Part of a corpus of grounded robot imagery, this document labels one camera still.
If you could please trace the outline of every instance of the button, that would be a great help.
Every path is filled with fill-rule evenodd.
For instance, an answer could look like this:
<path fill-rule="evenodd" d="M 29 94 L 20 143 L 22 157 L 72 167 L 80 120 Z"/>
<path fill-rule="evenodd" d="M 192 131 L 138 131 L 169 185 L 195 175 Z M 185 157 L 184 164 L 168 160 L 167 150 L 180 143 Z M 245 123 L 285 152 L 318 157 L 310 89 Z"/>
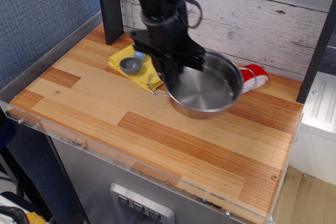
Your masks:
<path fill-rule="evenodd" d="M 161 220 L 161 216 L 160 216 L 159 213 L 154 212 L 151 209 L 148 209 L 148 213 L 149 213 L 149 216 L 152 217 L 153 219 L 155 219 L 155 220 Z"/>
<path fill-rule="evenodd" d="M 133 202 L 133 208 L 139 212 L 145 212 L 145 208 L 138 203 Z"/>
<path fill-rule="evenodd" d="M 124 205 L 128 206 L 130 203 L 128 201 L 127 198 L 125 198 L 124 196 L 118 195 L 118 199 L 121 203 L 123 203 Z"/>

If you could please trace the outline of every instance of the pan handle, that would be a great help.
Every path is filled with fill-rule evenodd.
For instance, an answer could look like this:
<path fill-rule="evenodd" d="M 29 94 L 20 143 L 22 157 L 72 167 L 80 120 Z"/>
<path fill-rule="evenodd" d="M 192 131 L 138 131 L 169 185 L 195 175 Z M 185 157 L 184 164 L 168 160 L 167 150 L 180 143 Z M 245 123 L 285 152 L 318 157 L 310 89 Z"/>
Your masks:
<path fill-rule="evenodd" d="M 256 74 L 251 69 L 249 69 L 249 68 L 239 68 L 239 69 L 240 70 L 248 70 L 248 71 L 250 71 L 253 74 L 253 76 L 254 76 L 254 88 L 253 89 L 257 88 L 257 86 L 258 86 L 258 80 L 257 80 Z"/>
<path fill-rule="evenodd" d="M 153 76 L 161 76 L 161 75 L 162 75 L 161 73 L 152 73 L 151 75 L 149 75 L 147 86 L 148 86 L 150 92 L 151 92 L 153 95 L 157 95 L 158 97 L 170 97 L 170 95 L 168 95 L 168 94 L 157 94 L 157 93 L 155 93 L 154 90 L 152 90 L 152 88 L 151 88 L 151 80 L 152 80 Z"/>

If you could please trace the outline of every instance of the small gray bowl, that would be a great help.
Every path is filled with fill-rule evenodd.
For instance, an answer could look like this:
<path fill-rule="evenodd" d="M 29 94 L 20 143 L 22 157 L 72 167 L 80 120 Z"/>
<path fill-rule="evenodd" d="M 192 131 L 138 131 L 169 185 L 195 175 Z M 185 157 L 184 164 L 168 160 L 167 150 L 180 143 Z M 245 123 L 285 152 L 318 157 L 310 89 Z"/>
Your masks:
<path fill-rule="evenodd" d="M 142 68 L 142 61 L 135 57 L 124 58 L 120 61 L 119 67 L 126 74 L 136 74 Z"/>

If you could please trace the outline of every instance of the black cord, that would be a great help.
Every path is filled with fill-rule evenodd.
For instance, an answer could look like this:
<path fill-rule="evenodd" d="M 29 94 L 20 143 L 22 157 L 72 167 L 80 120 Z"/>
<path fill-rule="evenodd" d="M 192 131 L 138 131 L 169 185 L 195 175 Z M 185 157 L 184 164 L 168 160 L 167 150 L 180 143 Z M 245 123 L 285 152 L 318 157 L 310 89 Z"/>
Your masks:
<path fill-rule="evenodd" d="M 9 181 L 9 182 L 13 182 L 10 178 L 0 177 L 0 179 L 6 180 L 6 181 Z"/>
<path fill-rule="evenodd" d="M 187 27 L 189 27 L 189 28 L 196 28 L 196 27 L 201 23 L 201 20 L 202 20 L 202 17 L 203 17 L 203 12 L 202 12 L 201 5 L 200 5 L 197 1 L 195 1 L 195 0 L 184 0 L 184 1 L 186 1 L 186 2 L 188 2 L 188 3 L 190 3 L 190 4 L 192 4 L 192 5 L 195 5 L 195 6 L 199 9 L 199 11 L 201 12 L 201 15 L 200 15 L 200 17 L 199 17 L 197 23 L 196 23 L 195 25 L 193 25 L 193 26 L 190 26 L 190 25 L 188 24 L 188 21 L 183 20 L 183 18 L 179 15 L 180 20 L 182 21 L 182 23 L 183 23 L 185 26 L 187 26 Z"/>
<path fill-rule="evenodd" d="M 25 212 L 17 207 L 0 206 L 0 214 L 9 216 L 17 224 L 29 224 Z"/>

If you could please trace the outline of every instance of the red and white toy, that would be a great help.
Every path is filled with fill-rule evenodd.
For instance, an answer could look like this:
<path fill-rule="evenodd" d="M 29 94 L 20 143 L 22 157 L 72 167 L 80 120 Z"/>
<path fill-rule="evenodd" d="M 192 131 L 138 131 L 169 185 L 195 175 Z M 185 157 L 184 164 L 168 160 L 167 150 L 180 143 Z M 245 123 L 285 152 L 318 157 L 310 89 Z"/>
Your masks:
<path fill-rule="evenodd" d="M 265 82 L 268 80 L 268 74 L 259 65 L 256 64 L 246 65 L 243 68 L 240 68 L 240 70 L 244 78 L 243 89 L 241 91 L 242 93 L 260 87 L 264 85 Z"/>

